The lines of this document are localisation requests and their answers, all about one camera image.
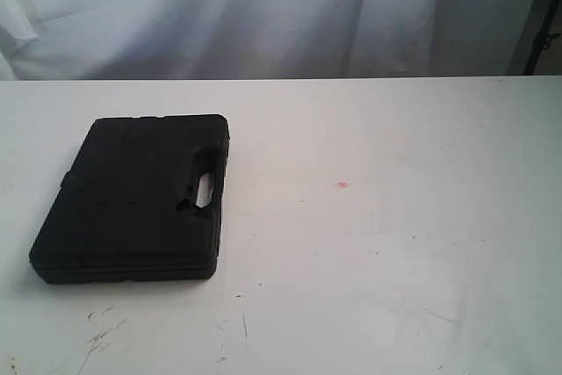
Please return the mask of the black plastic tool case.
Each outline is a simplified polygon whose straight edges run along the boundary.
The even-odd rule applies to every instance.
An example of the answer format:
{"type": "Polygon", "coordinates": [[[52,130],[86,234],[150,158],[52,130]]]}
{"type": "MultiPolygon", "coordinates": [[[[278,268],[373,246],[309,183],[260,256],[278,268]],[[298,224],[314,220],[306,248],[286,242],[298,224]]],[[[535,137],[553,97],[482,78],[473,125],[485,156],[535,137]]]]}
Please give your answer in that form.
{"type": "Polygon", "coordinates": [[[211,278],[228,149],[219,114],[95,120],[30,265],[51,285],[211,278]]]}

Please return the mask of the black stand pole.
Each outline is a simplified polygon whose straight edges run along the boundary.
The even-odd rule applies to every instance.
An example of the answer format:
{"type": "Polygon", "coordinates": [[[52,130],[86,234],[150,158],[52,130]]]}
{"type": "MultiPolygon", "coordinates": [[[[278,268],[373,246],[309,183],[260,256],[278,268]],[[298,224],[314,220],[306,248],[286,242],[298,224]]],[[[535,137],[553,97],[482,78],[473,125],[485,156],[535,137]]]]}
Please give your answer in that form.
{"type": "Polygon", "coordinates": [[[538,28],[525,63],[523,73],[526,76],[534,74],[542,53],[549,50],[554,41],[561,37],[560,30],[552,29],[560,8],[561,0],[534,0],[530,15],[538,21],[538,28]]]}

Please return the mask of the white backdrop curtain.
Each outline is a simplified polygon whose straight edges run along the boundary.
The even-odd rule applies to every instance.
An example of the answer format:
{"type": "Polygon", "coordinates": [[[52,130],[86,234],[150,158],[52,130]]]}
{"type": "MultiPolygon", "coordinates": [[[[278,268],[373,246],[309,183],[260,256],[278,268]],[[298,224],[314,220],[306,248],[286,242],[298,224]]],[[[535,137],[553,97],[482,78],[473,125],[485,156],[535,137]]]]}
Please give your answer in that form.
{"type": "Polygon", "coordinates": [[[501,75],[532,2],[1,0],[1,77],[501,75]]]}

